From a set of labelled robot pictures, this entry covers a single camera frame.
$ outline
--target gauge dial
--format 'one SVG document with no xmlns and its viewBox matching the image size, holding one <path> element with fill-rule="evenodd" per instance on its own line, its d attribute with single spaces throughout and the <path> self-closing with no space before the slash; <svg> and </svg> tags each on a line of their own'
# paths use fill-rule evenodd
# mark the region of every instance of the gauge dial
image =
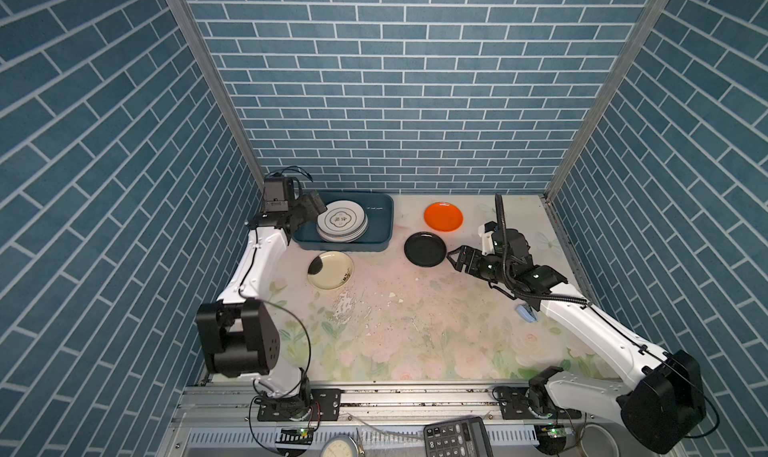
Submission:
<svg viewBox="0 0 768 457">
<path fill-rule="evenodd" d="M 355 441 L 351 437 L 340 435 L 331 439 L 322 448 L 320 457 L 358 457 L 359 454 Z"/>
</svg>

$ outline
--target blue tray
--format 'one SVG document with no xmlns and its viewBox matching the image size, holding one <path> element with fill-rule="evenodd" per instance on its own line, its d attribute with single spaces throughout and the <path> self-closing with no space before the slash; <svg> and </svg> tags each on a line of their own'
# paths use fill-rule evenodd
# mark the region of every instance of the blue tray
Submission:
<svg viewBox="0 0 768 457">
<path fill-rule="evenodd" d="M 293 234 L 293 240 L 306 251 L 381 252 L 392 238 L 395 205 L 387 194 L 376 192 L 318 192 L 325 204 L 352 201 L 360 204 L 368 216 L 368 230 L 353 242 L 326 242 L 317 233 L 317 225 L 308 222 Z"/>
</svg>

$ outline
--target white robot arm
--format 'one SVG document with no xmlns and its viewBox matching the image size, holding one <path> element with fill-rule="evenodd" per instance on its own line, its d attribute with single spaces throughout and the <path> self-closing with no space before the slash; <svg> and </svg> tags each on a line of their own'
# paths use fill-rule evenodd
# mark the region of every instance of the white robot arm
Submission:
<svg viewBox="0 0 768 457">
<path fill-rule="evenodd" d="M 506 228 L 499 194 L 496 212 L 498 225 L 489 222 L 478 229 L 482 250 L 464 245 L 448 253 L 453 267 L 556 320 L 621 378 L 620 383 L 589 379 L 550 367 L 529 381 L 533 411 L 546 415 L 577 409 L 599 415 L 624 425 L 648 449 L 669 452 L 706 415 L 696 360 L 682 350 L 668 353 L 637 335 L 584 298 L 556 270 L 534 265 L 524 236 Z M 501 282 L 506 289 L 493 285 Z"/>
<path fill-rule="evenodd" d="M 290 236 L 326 206 L 316 192 L 297 197 L 294 182 L 282 174 L 265 178 L 262 211 L 249 223 L 237 269 L 215 302 L 200 305 L 195 321 L 210 373 L 252 380 L 266 398 L 295 400 L 301 409 L 310 400 L 307 369 L 280 356 L 280 335 L 267 310 L 276 306 L 267 299 Z"/>
</svg>

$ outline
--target calculator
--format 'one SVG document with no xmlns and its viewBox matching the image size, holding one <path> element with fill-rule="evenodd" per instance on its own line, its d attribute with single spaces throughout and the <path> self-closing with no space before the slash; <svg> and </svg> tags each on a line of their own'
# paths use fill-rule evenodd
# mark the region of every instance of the calculator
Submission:
<svg viewBox="0 0 768 457">
<path fill-rule="evenodd" d="M 427 457 L 493 457 L 480 417 L 430 424 L 424 428 Z"/>
</svg>

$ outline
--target white plate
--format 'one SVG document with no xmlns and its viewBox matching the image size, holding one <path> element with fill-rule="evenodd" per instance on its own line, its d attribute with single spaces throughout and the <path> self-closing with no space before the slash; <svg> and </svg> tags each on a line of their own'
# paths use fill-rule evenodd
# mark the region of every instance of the white plate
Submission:
<svg viewBox="0 0 768 457">
<path fill-rule="evenodd" d="M 348 237 L 351 237 L 352 235 L 358 234 L 361 229 L 365 229 L 367 227 L 368 227 L 368 216 L 366 216 L 365 218 L 362 219 L 362 223 L 354 231 L 347 232 L 347 233 L 344 233 L 342 235 L 339 235 L 339 234 L 327 233 L 327 232 L 322 230 L 320 225 L 318 225 L 317 226 L 317 233 L 321 233 L 323 235 L 326 235 L 326 236 L 329 236 L 329 237 L 333 237 L 335 239 L 346 239 Z"/>
<path fill-rule="evenodd" d="M 346 236 L 357 231 L 366 220 L 360 204 L 336 201 L 326 205 L 327 210 L 317 218 L 317 228 L 328 235 Z"/>
<path fill-rule="evenodd" d="M 320 235 L 320 237 L 321 237 L 321 239 L 323 241 L 343 243 L 343 242 L 356 241 L 357 239 L 362 237 L 362 235 L 367 230 L 368 230 L 368 220 L 366 219 L 363 222 L 362 226 L 360 226 L 360 228 L 357 231 L 355 231 L 354 233 L 351 233 L 350 235 L 347 235 L 347 236 L 337 237 L 337 236 L 328 235 L 327 233 L 323 232 L 322 229 L 320 229 L 320 228 L 317 229 L 317 233 Z"/>
</svg>

